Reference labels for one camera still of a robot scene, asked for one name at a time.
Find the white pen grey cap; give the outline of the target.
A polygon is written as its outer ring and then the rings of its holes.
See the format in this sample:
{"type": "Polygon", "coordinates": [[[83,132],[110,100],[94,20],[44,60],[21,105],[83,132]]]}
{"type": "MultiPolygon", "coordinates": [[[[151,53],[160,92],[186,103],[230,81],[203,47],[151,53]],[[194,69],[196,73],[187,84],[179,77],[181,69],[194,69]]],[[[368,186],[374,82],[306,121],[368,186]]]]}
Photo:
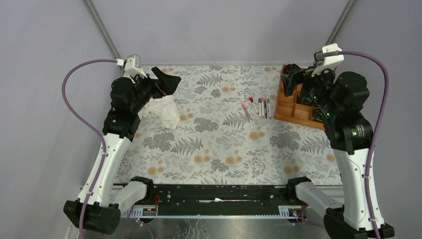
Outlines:
{"type": "Polygon", "coordinates": [[[267,106],[267,115],[268,118],[271,119],[272,118],[272,110],[271,110],[271,102],[270,99],[266,100],[266,106],[267,106]]]}

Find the purple pen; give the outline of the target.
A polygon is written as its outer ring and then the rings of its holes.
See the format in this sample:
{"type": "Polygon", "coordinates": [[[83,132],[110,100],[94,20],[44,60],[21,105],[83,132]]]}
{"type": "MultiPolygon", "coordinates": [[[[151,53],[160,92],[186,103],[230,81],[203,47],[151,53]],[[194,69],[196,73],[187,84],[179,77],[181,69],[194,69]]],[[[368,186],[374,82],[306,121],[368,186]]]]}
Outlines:
{"type": "Polygon", "coordinates": [[[264,108],[264,114],[265,114],[265,118],[268,118],[268,110],[267,110],[267,102],[266,99],[263,100],[263,108],[264,108]]]}

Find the white pen orange tip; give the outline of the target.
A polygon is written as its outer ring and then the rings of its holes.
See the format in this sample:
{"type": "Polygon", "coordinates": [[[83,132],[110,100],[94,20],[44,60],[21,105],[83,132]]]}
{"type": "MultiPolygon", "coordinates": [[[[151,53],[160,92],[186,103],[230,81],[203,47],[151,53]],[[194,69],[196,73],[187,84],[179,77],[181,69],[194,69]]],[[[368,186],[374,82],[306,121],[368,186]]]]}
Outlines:
{"type": "Polygon", "coordinates": [[[261,105],[261,117],[262,119],[266,118],[266,113],[265,113],[265,107],[264,107],[264,99],[261,97],[260,98],[260,105],[261,105]]]}

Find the white pen blue tip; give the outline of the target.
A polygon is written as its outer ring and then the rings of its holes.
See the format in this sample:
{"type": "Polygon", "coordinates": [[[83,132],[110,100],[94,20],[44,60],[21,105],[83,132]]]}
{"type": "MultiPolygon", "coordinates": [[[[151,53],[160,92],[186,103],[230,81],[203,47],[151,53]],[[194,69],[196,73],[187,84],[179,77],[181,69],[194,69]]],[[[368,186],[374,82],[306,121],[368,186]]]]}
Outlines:
{"type": "Polygon", "coordinates": [[[259,118],[263,119],[261,98],[258,98],[258,113],[259,113],[259,118]]]}

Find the pink red pen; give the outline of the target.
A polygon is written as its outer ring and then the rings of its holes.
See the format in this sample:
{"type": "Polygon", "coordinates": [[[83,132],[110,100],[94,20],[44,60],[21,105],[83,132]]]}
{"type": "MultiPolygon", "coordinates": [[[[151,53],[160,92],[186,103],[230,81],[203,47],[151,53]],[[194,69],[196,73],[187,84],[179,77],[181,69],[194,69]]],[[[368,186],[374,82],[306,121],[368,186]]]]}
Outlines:
{"type": "Polygon", "coordinates": [[[246,117],[247,117],[247,119],[248,119],[248,122],[251,122],[251,121],[252,121],[251,115],[250,115],[250,113],[248,112],[248,110],[247,110],[246,105],[245,105],[245,103],[244,103],[244,102],[241,102],[241,107],[242,107],[242,109],[243,109],[243,110],[244,110],[244,112],[245,112],[245,115],[246,115],[246,117]]]}

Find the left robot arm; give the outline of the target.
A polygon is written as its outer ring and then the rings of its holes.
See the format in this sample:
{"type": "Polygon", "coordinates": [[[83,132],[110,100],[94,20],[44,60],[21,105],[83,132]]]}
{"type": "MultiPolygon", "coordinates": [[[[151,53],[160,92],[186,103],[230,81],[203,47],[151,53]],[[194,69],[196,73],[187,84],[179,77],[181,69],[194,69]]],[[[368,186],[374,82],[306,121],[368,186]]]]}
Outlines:
{"type": "Polygon", "coordinates": [[[175,93],[181,77],[151,69],[155,78],[136,73],[115,79],[111,84],[111,109],[102,131],[95,130],[101,145],[85,185],[75,200],[66,201],[63,211],[79,229],[111,235],[121,215],[135,203],[147,205],[154,200],[153,181],[143,177],[131,179],[117,193],[112,193],[120,163],[133,142],[140,125],[139,112],[150,99],[164,99],[175,93]]]}

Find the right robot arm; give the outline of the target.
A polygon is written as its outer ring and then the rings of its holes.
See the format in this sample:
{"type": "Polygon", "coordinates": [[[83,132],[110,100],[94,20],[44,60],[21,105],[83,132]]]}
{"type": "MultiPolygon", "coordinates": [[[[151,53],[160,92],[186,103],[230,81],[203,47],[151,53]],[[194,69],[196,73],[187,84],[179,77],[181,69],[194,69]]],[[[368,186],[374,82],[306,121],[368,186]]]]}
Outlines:
{"type": "Polygon", "coordinates": [[[332,239],[391,238],[394,228],[379,210],[373,180],[374,130],[361,114],[369,97],[366,79],[355,72],[336,76],[331,69],[314,74],[311,69],[292,69],[281,75],[284,96],[301,85],[324,114],[324,132],[333,150],[343,186],[343,203],[318,189],[307,177],[288,180],[288,203],[302,203],[314,209],[332,239]]]}

